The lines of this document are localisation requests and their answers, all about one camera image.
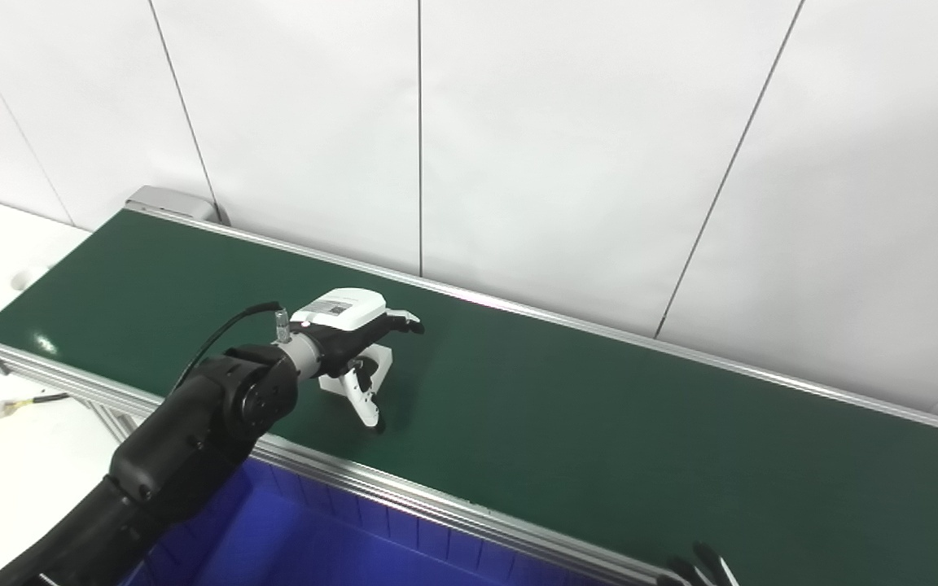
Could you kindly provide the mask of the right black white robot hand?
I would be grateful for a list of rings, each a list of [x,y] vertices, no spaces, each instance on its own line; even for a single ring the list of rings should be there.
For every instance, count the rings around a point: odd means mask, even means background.
[[[666,571],[655,578],[655,585],[740,585],[739,579],[711,545],[693,542],[693,559],[671,555],[666,560]]]

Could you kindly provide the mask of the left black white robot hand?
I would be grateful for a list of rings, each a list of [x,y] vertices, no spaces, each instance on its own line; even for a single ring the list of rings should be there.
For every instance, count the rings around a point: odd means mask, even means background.
[[[276,344],[299,381],[317,379],[321,389],[348,400],[365,427],[383,431],[375,397],[393,365],[381,340],[393,331],[421,335],[425,329],[413,313],[389,308],[379,292],[336,288],[294,312]]]

